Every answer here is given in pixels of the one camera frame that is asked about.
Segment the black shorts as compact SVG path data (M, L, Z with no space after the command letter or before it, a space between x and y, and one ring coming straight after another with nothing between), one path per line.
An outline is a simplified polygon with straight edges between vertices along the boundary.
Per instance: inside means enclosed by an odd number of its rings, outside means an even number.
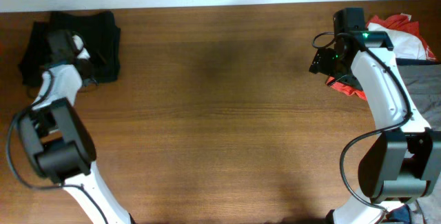
M104 11L90 16L74 16L52 12L48 22L33 23L25 55L18 64L22 84L30 87L41 85L41 66L50 62L48 33L55 30L69 30L83 39L98 83L111 83L118 79L121 29L116 26L114 14Z

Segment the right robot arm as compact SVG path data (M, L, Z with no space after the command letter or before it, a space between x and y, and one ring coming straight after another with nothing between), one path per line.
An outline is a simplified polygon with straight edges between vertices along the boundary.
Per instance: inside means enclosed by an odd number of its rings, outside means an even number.
M429 196L440 175L440 132L419 113L400 76L396 55L385 32L335 34L320 46L311 64L314 74L337 63L349 66L367 98L375 130L343 148L339 168L350 198L331 210L328 223L381 223L392 211ZM345 157L357 142L376 141L358 166L358 190L345 174Z

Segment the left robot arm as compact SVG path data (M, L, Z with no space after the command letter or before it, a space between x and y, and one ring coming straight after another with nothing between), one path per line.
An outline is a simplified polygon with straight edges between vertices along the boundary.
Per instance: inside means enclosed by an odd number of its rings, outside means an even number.
M92 137L73 105L83 85L74 65L54 65L42 74L39 95L11 124L35 173L50 185L26 187L63 190L93 223L133 223L131 214L115 199L97 166Z

